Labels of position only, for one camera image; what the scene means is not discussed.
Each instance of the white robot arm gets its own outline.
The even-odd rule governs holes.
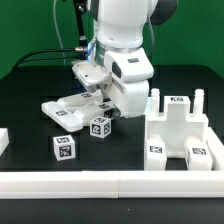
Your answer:
[[[82,129],[96,116],[143,115],[149,95],[148,79],[154,72],[142,48],[143,27],[159,3],[174,1],[73,0],[76,13],[85,11],[85,5],[95,23],[88,59],[75,61],[72,67],[88,92],[45,103],[42,110],[68,131]],[[80,43],[86,43],[82,27],[80,30]],[[77,49],[87,51],[83,45]],[[111,101],[104,104],[103,98]],[[111,110],[120,113],[114,116]]]
[[[142,30],[158,0],[89,0],[98,23],[91,62],[76,62],[73,71],[89,92],[99,85],[125,117],[144,113],[153,67],[144,50]]]

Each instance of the white cube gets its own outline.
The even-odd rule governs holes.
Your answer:
[[[75,142],[71,135],[54,137],[53,142],[58,161],[75,158]]]
[[[188,170],[211,170],[213,160],[207,144],[197,136],[185,139],[185,160]]]
[[[166,169],[166,149],[165,143],[161,141],[148,141],[145,158],[145,170],[165,170]]]
[[[211,170],[212,157],[207,147],[192,147],[185,153],[188,170]]]
[[[0,156],[9,144],[9,136],[7,128],[0,128]]]
[[[96,117],[90,121],[90,135],[105,138],[111,133],[111,119]]]

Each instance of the black cable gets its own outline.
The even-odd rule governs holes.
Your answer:
[[[73,56],[73,57],[57,57],[57,58],[36,58],[36,59],[30,59],[30,60],[23,60],[20,61],[17,66],[12,70],[15,70],[16,68],[19,67],[19,65],[23,64],[23,63],[28,63],[28,62],[35,62],[35,61],[50,61],[50,60],[64,60],[64,59],[80,59],[82,60],[82,58],[80,56]]]
[[[33,51],[29,54],[24,55],[22,58],[20,58],[16,62],[16,64],[13,66],[12,70],[15,70],[24,61],[26,62],[27,58],[32,57],[34,55],[46,54],[46,53],[61,53],[61,52],[75,52],[75,49],[74,48],[64,48],[64,49],[43,49],[43,50]],[[80,55],[80,57],[79,56],[75,56],[75,57],[77,57],[77,59],[80,59],[80,60],[85,60],[83,55]]]

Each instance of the black tabletop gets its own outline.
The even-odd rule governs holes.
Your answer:
[[[224,136],[224,81],[204,66],[156,66],[149,81],[161,96],[189,96],[205,90],[204,112],[218,137]],[[142,170],[144,116],[112,122],[105,139],[89,128],[68,133],[41,112],[41,103],[84,91],[71,67],[31,66],[0,81],[0,128],[10,144],[0,157],[0,171]],[[71,134],[77,158],[57,161],[53,137]],[[186,169],[168,160],[167,169]],[[223,199],[60,199],[0,200],[2,223],[221,223]]]

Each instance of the green screen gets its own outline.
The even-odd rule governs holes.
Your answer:
[[[59,48],[52,8],[53,0],[0,1],[0,78],[7,75],[25,54],[39,49]],[[205,65],[224,78],[223,8],[223,0],[179,0],[174,16],[165,24],[154,26],[156,46],[152,64]],[[71,0],[58,0],[57,20],[64,47],[77,46]],[[88,15],[84,16],[89,39],[92,34],[90,20]],[[147,50],[149,46],[146,28],[144,47]],[[63,64],[63,61],[51,64]]]

